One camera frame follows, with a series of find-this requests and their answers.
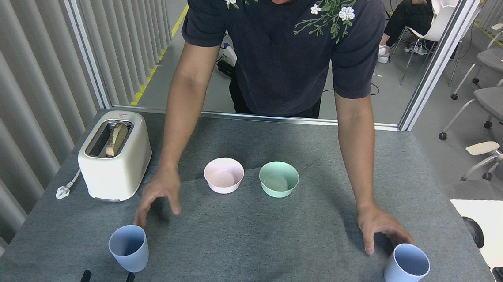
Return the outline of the person's left hand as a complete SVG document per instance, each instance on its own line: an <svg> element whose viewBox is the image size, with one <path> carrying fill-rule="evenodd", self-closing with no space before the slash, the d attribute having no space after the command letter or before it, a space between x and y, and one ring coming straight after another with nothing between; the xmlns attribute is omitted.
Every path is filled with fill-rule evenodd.
<svg viewBox="0 0 503 282"><path fill-rule="evenodd" d="M376 233L385 235L393 246L415 244L411 234L399 221L375 203L358 204L356 209L357 223L363 236L364 249L369 256L374 253L374 235Z"/></svg>

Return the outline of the person's right hand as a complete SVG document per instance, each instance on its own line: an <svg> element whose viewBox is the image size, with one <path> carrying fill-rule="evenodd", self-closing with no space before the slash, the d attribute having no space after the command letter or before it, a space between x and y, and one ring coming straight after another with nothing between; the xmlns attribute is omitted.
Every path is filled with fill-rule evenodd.
<svg viewBox="0 0 503 282"><path fill-rule="evenodd" d="M175 216L181 214L182 205L179 200L180 174L177 166L165 166L156 170L152 179L145 186L141 200L135 212L134 225L145 227L147 214L152 203L158 198L168 199L170 210Z"/></svg>

